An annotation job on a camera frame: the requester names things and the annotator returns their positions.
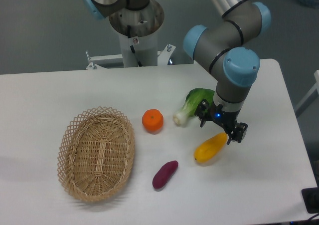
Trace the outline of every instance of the toy vegetable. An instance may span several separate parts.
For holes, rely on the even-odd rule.
[[[214,93],[215,91],[211,89],[192,89],[186,96],[183,107],[177,110],[173,115],[175,124],[186,124],[188,118],[195,116],[195,110],[203,99],[206,99],[209,103],[212,102]]]
[[[220,133],[202,143],[194,152],[198,163],[205,163],[213,158],[226,144],[227,134]]]

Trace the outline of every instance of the robotic arm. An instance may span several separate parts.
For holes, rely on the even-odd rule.
[[[238,123],[237,116],[260,67],[259,57],[241,46],[270,26],[271,15],[260,2],[212,1],[224,22],[215,30],[193,27],[183,43],[187,54],[218,81],[213,101],[202,101],[195,114],[201,127],[206,121],[221,126],[229,136],[227,144],[240,143],[248,125]]]
[[[95,18],[109,16],[115,31],[128,39],[135,39],[135,42],[155,33],[163,22],[163,10],[154,0],[84,2]],[[186,53],[218,81],[213,101],[202,101],[195,114],[201,121],[201,127],[206,121],[213,121],[228,134],[228,144],[231,141],[240,143],[248,125],[238,123],[237,116],[260,67],[259,57],[241,46],[267,30],[271,24],[271,15],[268,8],[260,2],[212,2],[222,16],[223,23],[214,30],[197,25],[187,33],[183,42]],[[125,53],[122,48],[124,64],[125,57],[131,57],[127,64],[134,66],[151,65],[152,61],[157,61],[157,49],[142,49],[137,52],[137,47],[130,40],[128,43],[131,49],[129,53]]]

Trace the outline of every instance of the oval basket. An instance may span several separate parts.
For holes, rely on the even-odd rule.
[[[134,160],[130,121],[113,108],[84,111],[71,121],[58,156],[58,177],[76,199],[107,199],[126,183]]]

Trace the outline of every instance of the purple sweet potato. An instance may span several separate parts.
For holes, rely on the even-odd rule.
[[[153,178],[153,187],[155,189],[163,188],[178,168],[178,161],[171,161],[164,164]]]

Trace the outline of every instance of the gray floor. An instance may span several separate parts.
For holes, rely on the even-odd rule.
[[[171,43],[177,46],[175,61],[188,62],[181,49],[188,30],[196,24],[214,28],[220,16],[210,0],[157,1],[165,11],[159,49]],[[253,1],[269,7],[273,23],[245,46],[280,63],[295,106],[319,69],[319,10],[297,0]],[[0,74],[81,70],[87,66],[86,50],[91,56],[120,53],[108,20],[95,21],[81,0],[0,0]],[[319,99],[298,119],[311,160],[319,159],[318,107]]]

